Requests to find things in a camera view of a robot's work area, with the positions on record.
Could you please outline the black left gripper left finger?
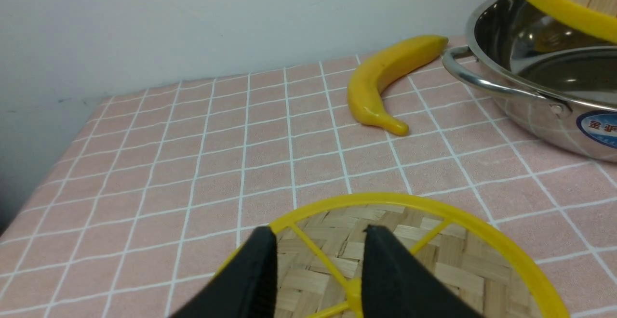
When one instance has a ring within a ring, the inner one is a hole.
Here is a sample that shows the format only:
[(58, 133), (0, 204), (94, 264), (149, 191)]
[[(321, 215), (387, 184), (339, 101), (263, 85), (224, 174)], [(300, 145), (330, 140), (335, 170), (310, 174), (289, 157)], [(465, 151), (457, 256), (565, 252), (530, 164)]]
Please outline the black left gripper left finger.
[(235, 256), (173, 318), (273, 318), (278, 281), (276, 236), (258, 226)]

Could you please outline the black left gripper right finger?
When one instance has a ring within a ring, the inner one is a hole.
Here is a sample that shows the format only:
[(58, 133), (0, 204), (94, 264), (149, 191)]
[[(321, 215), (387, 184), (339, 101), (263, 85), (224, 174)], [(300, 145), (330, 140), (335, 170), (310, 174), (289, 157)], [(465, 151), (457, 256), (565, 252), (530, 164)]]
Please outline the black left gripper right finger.
[(362, 313), (365, 318), (480, 318), (382, 225), (365, 230)]

